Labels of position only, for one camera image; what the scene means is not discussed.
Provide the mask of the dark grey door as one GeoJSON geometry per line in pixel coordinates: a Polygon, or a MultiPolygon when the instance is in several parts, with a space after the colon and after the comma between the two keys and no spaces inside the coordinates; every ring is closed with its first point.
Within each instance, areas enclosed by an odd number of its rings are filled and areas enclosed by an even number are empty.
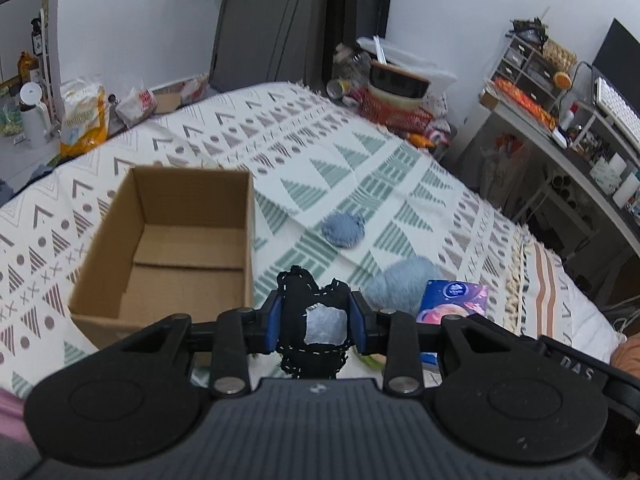
{"type": "Polygon", "coordinates": [[[319,89],[326,0],[222,0],[209,85],[227,92],[273,81],[319,89]]]}

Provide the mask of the red plastic basket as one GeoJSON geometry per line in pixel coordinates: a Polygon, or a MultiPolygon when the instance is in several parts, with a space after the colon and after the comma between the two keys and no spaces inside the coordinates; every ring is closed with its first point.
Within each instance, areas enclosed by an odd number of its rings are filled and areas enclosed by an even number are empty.
{"type": "Polygon", "coordinates": [[[424,132],[434,119],[420,100],[401,98],[374,87],[363,91],[359,115],[387,129],[408,133],[424,132]]]}

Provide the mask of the white keyboard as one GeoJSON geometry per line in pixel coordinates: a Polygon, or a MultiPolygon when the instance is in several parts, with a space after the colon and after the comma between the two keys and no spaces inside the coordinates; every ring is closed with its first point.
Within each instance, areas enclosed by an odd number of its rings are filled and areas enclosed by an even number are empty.
{"type": "Polygon", "coordinates": [[[597,77],[594,82],[594,102],[602,110],[606,118],[612,119],[613,124],[620,129],[627,140],[635,148],[639,148],[639,115],[602,77],[597,77]]]}

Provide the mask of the grey drawer organizer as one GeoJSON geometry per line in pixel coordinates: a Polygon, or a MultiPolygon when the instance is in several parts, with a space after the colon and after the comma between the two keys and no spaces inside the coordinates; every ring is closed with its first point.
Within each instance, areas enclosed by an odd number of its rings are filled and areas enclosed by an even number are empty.
{"type": "Polygon", "coordinates": [[[556,73],[538,49],[518,37],[509,37],[491,80],[502,78],[515,84],[533,101],[551,112],[564,91],[553,81],[556,73]]]}

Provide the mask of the cream black bucket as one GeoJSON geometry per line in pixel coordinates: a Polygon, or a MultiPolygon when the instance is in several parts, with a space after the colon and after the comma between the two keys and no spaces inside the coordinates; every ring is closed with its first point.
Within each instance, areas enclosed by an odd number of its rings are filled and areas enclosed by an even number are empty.
{"type": "Polygon", "coordinates": [[[368,90],[385,104],[414,112],[421,107],[431,81],[393,64],[372,61],[368,90]]]}

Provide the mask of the brown cardboard box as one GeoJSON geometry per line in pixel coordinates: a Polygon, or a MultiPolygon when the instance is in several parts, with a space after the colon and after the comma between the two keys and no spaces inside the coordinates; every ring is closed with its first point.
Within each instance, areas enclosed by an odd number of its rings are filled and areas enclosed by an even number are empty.
{"type": "Polygon", "coordinates": [[[68,307],[103,349],[172,314],[254,304],[254,179],[243,170],[137,166],[94,234],[68,307]]]}

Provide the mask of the white kettle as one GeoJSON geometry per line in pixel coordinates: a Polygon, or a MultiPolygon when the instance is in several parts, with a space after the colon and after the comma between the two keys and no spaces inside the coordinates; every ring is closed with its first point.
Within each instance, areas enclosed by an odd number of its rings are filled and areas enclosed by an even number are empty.
{"type": "Polygon", "coordinates": [[[45,146],[52,130],[47,105],[42,100],[42,89],[36,82],[26,82],[20,91],[20,111],[26,141],[34,150],[45,146]]]}

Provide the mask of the patterned white green blanket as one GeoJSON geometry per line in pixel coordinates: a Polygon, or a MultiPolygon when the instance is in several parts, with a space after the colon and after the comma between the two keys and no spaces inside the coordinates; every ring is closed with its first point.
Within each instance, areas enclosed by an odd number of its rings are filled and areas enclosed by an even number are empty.
{"type": "Polygon", "coordinates": [[[94,234],[137,166],[232,169],[254,179],[254,304],[291,266],[362,289],[392,264],[431,260],[445,280],[485,285],[487,317],[608,361],[624,336],[561,259],[470,191],[433,156],[296,84],[213,96],[116,136],[1,209],[1,385],[37,382],[96,349],[68,303],[94,234]],[[320,226],[363,216],[338,248],[320,226]]]}

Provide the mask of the white desk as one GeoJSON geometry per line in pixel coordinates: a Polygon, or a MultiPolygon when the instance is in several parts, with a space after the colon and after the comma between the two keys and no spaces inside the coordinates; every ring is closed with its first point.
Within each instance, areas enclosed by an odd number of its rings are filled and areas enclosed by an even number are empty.
{"type": "Polygon", "coordinates": [[[608,221],[615,226],[632,251],[639,255],[639,226],[634,221],[634,217],[625,209],[614,203],[611,196],[597,185],[597,182],[590,177],[587,163],[582,160],[576,152],[570,148],[563,150],[548,136],[548,130],[531,118],[529,114],[523,112],[513,100],[506,96],[495,85],[488,81],[484,85],[484,93],[489,94],[497,100],[495,105],[489,109],[492,114],[497,115],[514,128],[519,136],[535,145],[539,151],[568,174],[576,184],[590,197],[608,221]]]}

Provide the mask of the blue tissue pack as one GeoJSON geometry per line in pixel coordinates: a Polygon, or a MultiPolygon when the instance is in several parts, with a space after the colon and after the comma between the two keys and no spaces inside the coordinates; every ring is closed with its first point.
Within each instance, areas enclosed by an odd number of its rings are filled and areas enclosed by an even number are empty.
{"type": "Polygon", "coordinates": [[[465,318],[486,315],[488,289],[485,285],[462,281],[429,280],[426,283],[416,322],[439,325],[446,315],[465,318]]]}

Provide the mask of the yellow white bag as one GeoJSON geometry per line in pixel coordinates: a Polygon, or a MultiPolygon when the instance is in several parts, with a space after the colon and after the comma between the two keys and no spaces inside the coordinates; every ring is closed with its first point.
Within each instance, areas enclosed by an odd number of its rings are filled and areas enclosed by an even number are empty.
{"type": "Polygon", "coordinates": [[[107,140],[110,103],[96,75],[65,81],[60,91],[63,105],[60,155],[75,158],[107,140]]]}

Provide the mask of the round blue denim pad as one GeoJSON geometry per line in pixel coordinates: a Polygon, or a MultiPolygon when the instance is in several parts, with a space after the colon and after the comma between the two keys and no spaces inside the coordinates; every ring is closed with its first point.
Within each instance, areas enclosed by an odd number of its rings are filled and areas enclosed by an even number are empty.
{"type": "Polygon", "coordinates": [[[326,217],[320,226],[322,236],[338,248],[353,248],[364,237],[366,222],[360,214],[337,211],[326,217]]]}

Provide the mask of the black knitted pouch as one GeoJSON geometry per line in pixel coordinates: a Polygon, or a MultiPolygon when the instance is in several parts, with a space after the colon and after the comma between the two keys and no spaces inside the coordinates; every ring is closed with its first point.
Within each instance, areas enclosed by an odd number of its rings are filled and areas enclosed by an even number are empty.
{"type": "Polygon", "coordinates": [[[291,266],[278,275],[278,293],[282,370],[295,379],[334,379],[352,345],[348,285],[334,280],[320,287],[309,271],[291,266]]]}

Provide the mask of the black monitor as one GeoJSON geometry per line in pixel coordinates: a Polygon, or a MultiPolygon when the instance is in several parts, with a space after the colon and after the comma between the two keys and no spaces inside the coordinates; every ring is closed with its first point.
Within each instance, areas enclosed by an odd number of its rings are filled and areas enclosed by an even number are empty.
{"type": "Polygon", "coordinates": [[[639,54],[639,41],[614,18],[592,63],[629,102],[639,99],[639,54]]]}

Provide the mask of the fluffy light blue plush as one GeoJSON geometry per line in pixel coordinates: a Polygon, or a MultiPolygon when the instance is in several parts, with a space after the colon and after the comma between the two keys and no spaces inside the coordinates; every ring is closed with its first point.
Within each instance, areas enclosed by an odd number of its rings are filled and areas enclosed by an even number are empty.
{"type": "Polygon", "coordinates": [[[444,277],[438,266],[425,257],[413,256],[400,260],[371,278],[362,294],[374,310],[396,310],[412,315],[420,310],[429,280],[444,277]]]}

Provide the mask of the pink bedsheet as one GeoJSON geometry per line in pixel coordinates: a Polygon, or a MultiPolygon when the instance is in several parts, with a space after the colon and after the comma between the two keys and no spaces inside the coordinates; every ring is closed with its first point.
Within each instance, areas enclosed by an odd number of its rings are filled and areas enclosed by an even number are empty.
{"type": "Polygon", "coordinates": [[[24,403],[9,391],[0,391],[0,431],[17,441],[27,442],[28,431],[23,420],[24,403]]]}

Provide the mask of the red white plastic bag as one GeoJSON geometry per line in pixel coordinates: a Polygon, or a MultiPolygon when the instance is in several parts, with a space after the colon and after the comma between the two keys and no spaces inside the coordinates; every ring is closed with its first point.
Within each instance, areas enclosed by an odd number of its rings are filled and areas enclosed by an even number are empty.
{"type": "Polygon", "coordinates": [[[148,118],[157,107],[157,99],[147,88],[132,88],[118,102],[115,114],[127,128],[132,128],[148,118]]]}

